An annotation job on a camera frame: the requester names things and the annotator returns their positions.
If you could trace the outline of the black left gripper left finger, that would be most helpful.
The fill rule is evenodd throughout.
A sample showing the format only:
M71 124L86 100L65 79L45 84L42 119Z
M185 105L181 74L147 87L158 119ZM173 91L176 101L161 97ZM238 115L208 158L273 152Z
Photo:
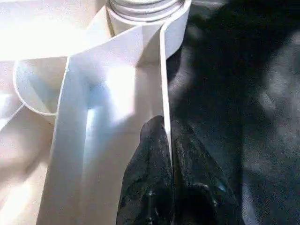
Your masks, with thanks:
M173 222L173 168L163 116L146 122L124 172L116 224L170 225Z

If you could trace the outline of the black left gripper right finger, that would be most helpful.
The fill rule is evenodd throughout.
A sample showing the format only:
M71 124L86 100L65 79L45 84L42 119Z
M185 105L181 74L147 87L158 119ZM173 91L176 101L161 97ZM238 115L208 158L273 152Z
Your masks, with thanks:
M171 122L177 225L241 225L227 178L191 126Z

